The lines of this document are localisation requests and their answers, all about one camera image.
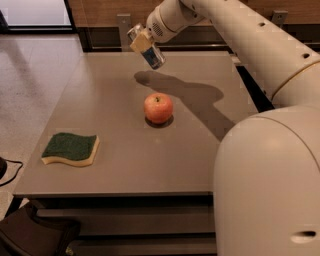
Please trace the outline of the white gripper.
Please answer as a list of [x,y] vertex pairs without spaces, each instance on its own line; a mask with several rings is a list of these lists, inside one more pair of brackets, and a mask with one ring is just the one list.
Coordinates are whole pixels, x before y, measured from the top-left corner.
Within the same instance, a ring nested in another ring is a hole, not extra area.
[[157,6],[147,18],[147,30],[142,30],[130,36],[131,49],[135,53],[143,53],[152,47],[154,41],[165,43],[176,36],[172,29],[174,10],[170,7]]

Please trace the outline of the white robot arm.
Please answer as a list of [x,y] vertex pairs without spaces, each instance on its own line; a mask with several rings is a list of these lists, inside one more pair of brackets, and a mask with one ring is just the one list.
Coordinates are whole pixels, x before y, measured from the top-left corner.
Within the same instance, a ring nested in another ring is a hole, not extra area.
[[320,55],[240,0],[163,0],[132,49],[152,68],[156,43],[208,19],[274,109],[234,126],[214,167],[218,256],[320,256]]

